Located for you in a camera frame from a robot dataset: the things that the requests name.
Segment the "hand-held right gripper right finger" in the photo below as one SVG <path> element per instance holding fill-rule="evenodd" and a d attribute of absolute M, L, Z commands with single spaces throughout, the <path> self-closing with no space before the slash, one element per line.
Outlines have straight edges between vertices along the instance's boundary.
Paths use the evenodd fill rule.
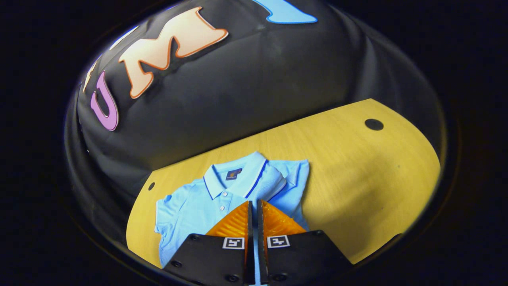
<path fill-rule="evenodd" d="M 268 285 L 332 285 L 352 270 L 323 230 L 306 231 L 274 205 L 259 200 L 261 283 Z"/>

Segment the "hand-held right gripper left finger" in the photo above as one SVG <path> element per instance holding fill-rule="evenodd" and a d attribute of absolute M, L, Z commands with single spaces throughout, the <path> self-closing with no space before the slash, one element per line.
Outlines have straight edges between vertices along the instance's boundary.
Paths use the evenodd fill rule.
<path fill-rule="evenodd" d="M 164 271 L 199 286 L 254 284 L 252 222 L 252 202 L 245 201 L 206 234 L 189 234 Z"/>

